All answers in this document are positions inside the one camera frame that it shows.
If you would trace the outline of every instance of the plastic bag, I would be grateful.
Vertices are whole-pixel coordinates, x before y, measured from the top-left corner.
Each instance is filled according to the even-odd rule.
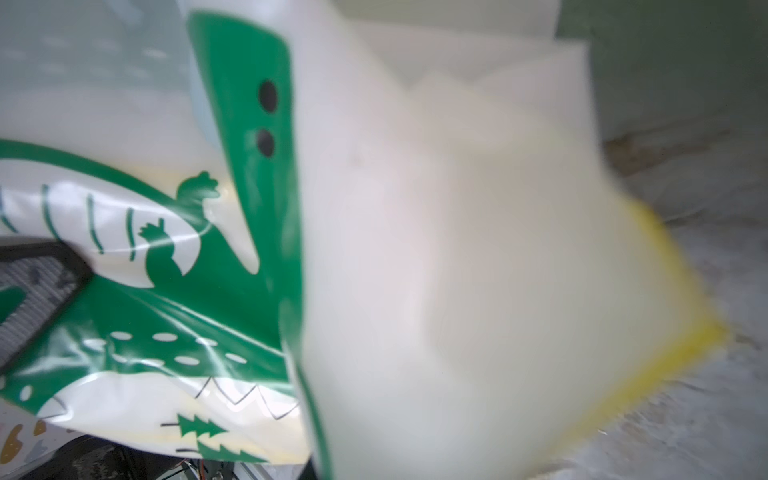
[[[100,276],[5,398],[143,449],[301,462],[289,376],[324,478],[507,478],[722,336],[601,169],[583,48],[361,25],[422,39],[376,43],[385,64],[318,0],[179,2],[185,24],[97,5],[72,25],[99,35],[39,48],[103,65],[3,71],[5,234]]]
[[[178,7],[3,11],[0,235],[68,242],[96,277],[3,372],[2,395],[139,449],[305,462],[278,305],[198,120]]]

